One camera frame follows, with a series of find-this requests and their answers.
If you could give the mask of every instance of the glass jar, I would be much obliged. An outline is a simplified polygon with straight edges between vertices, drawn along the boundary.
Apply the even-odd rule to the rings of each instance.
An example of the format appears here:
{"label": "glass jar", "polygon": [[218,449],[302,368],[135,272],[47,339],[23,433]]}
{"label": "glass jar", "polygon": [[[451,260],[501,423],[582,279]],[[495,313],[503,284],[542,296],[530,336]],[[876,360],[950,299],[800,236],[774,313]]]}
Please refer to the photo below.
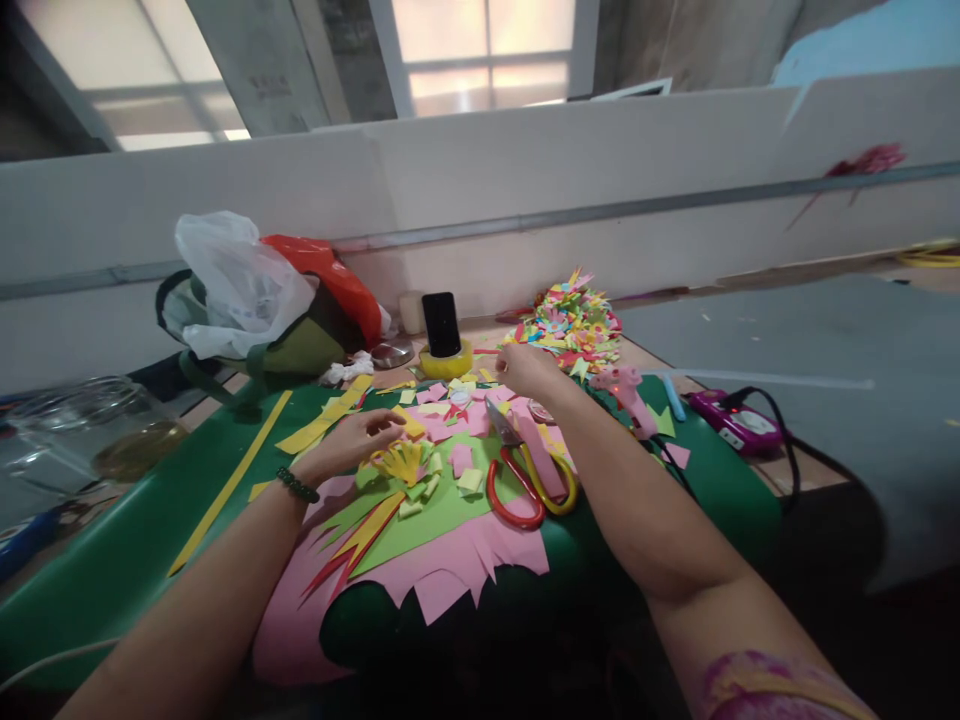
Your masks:
{"label": "glass jar", "polygon": [[142,478],[187,435],[143,386],[116,376],[42,393],[7,420],[34,447],[117,482]]}

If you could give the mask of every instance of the forearm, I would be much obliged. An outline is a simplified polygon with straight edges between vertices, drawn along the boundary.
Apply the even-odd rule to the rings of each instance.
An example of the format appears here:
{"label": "forearm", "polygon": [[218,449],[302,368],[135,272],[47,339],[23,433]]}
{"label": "forearm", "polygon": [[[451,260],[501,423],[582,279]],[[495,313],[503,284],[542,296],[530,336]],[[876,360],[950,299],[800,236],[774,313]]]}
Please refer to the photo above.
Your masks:
{"label": "forearm", "polygon": [[572,381],[545,405],[607,544],[650,599],[680,602],[752,572],[683,488]]}
{"label": "forearm", "polygon": [[61,717],[206,714],[245,657],[306,512],[272,483],[187,568]]}

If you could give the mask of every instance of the pink glue gun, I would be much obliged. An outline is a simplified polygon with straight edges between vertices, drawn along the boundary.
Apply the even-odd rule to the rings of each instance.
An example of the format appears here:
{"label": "pink glue gun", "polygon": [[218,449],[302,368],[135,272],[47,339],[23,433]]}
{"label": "pink glue gun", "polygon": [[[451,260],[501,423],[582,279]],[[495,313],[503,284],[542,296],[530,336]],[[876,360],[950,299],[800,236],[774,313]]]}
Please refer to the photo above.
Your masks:
{"label": "pink glue gun", "polygon": [[637,385],[642,382],[643,375],[637,368],[607,368],[590,379],[590,387],[613,395],[636,421],[633,434],[638,440],[649,440],[657,434],[657,422],[637,393]]}

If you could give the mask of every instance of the green tablecloth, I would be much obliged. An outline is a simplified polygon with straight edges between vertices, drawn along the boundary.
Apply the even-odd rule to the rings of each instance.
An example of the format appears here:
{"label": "green tablecloth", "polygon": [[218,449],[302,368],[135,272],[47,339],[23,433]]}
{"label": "green tablecloth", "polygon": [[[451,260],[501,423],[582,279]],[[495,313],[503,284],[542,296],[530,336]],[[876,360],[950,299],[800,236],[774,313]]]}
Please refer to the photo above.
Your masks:
{"label": "green tablecloth", "polygon": [[[667,405],[657,381],[640,386],[654,410]],[[250,487],[274,477],[289,458],[274,444],[315,418],[337,392],[314,386],[294,391],[250,470],[214,522],[198,552],[246,507]],[[276,402],[263,402],[264,417]],[[370,395],[364,409],[392,407],[398,394]],[[174,558],[224,482],[243,457],[260,425],[238,424],[219,410],[160,463],[117,505],[83,532],[56,560],[0,607],[0,677],[81,645],[124,634],[172,580]],[[776,498],[758,476],[698,416],[676,424],[676,444],[692,451],[686,474],[703,509],[751,562],[773,551],[780,524]],[[479,610],[458,603],[442,622],[425,628],[414,593],[395,608],[386,591],[359,584],[328,612],[321,639],[332,660],[362,668],[391,649],[436,640],[451,622],[486,623],[516,632],[536,618],[549,618],[578,604],[611,597],[640,604],[610,554],[584,498],[575,512],[543,526],[550,572],[542,577],[512,567],[497,569],[484,588]],[[524,618],[517,628],[512,625]],[[44,668],[24,682],[38,689],[78,686],[104,657],[92,653]]]}

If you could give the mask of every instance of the green bag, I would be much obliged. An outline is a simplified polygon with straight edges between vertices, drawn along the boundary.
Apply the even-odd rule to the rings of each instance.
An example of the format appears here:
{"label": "green bag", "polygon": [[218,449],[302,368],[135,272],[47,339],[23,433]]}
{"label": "green bag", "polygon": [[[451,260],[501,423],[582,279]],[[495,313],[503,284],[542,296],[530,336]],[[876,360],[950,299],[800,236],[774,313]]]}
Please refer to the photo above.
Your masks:
{"label": "green bag", "polygon": [[[357,325],[341,307],[324,283],[319,282],[313,302],[286,332],[272,343],[251,348],[243,360],[215,357],[222,364],[250,376],[250,390],[238,400],[197,365],[197,356],[188,347],[180,353],[180,368],[191,383],[225,407],[233,409],[238,419],[258,422],[259,402],[268,392],[270,375],[302,376],[304,380],[325,373],[335,362],[344,362],[347,355],[364,349],[364,337]],[[183,341],[183,328],[207,324],[206,289],[190,271],[181,270],[164,280],[157,289],[157,324],[171,337]]]}

